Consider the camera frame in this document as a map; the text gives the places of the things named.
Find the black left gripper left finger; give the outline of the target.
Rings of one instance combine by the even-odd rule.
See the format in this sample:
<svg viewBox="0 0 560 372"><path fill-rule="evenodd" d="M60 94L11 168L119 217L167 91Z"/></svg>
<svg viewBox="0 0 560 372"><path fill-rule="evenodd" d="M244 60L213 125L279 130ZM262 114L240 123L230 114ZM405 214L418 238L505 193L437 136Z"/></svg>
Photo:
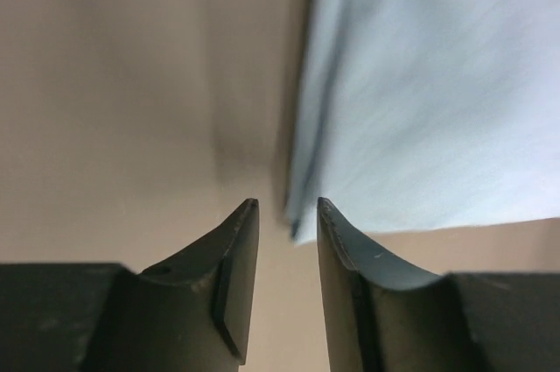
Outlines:
<svg viewBox="0 0 560 372"><path fill-rule="evenodd" d="M259 204L141 273L5 263L4 371L236 371L247 358Z"/></svg>

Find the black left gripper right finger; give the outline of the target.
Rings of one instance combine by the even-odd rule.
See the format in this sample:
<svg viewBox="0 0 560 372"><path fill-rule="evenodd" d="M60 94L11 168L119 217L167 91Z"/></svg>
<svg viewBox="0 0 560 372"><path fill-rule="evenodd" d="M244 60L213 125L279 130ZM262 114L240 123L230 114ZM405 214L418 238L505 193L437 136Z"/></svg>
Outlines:
<svg viewBox="0 0 560 372"><path fill-rule="evenodd" d="M558 370L557 273L438 275L359 231L325 198L317 245L331 370Z"/></svg>

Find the light blue t-shirt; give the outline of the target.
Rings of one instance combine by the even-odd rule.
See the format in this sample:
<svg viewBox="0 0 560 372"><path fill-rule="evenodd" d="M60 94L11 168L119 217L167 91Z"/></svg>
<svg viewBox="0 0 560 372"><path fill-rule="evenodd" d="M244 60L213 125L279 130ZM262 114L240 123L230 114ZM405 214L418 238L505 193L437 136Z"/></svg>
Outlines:
<svg viewBox="0 0 560 372"><path fill-rule="evenodd" d="M559 0L312 0L286 215L365 232L559 215Z"/></svg>

